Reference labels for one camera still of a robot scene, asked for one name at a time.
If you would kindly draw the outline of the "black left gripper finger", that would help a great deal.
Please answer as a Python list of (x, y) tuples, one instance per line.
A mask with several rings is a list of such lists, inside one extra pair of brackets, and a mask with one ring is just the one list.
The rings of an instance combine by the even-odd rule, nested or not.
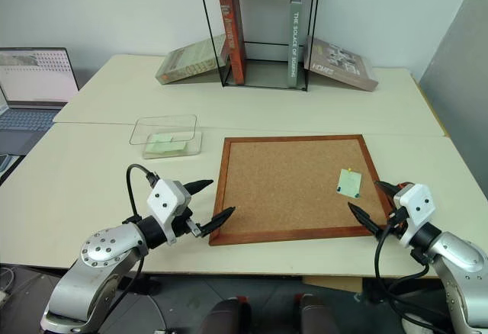
[(190, 195), (195, 195), (211, 185), (214, 181), (212, 179), (202, 179), (198, 181), (193, 181), (189, 182), (183, 185), (185, 190), (190, 194)]
[(218, 230), (225, 222), (232, 216), (235, 211), (235, 207), (228, 207), (217, 215), (213, 216), (210, 222), (199, 226), (201, 232), (200, 237), (205, 237), (211, 234), (213, 231)]

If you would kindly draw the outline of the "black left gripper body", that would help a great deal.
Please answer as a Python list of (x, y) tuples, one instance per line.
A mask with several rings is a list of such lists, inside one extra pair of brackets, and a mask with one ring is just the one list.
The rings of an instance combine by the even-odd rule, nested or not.
[(183, 185), (176, 185), (172, 191), (174, 192), (174, 195), (170, 202), (173, 218), (171, 226), (175, 236), (181, 236), (191, 232), (187, 220), (189, 220), (193, 214), (188, 206), (192, 195), (185, 190)]

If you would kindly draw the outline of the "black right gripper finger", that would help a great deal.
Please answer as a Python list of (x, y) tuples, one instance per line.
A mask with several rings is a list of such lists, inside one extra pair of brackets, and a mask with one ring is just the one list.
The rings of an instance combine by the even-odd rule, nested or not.
[(364, 226), (376, 239), (379, 239), (383, 233), (383, 229), (377, 225), (368, 213), (362, 210), (359, 206), (348, 202), (348, 208), (354, 215), (355, 219)]
[(391, 183), (385, 181), (376, 181), (375, 184), (380, 190), (382, 190), (383, 193), (385, 193), (385, 195), (389, 196), (390, 198), (393, 198), (397, 194), (396, 185), (392, 185)]

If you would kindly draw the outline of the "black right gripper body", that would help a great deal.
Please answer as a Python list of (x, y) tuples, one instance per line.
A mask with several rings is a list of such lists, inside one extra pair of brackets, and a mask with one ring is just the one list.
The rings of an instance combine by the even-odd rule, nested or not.
[(392, 211), (388, 214), (387, 225), (383, 229), (381, 238), (393, 234), (395, 237), (400, 239), (408, 227), (406, 220), (409, 217), (409, 214), (406, 211), (406, 208), (400, 205), (400, 198), (412, 187), (412, 184), (399, 183), (396, 186), (397, 194), (393, 198), (386, 195), (390, 206), (392, 207)]

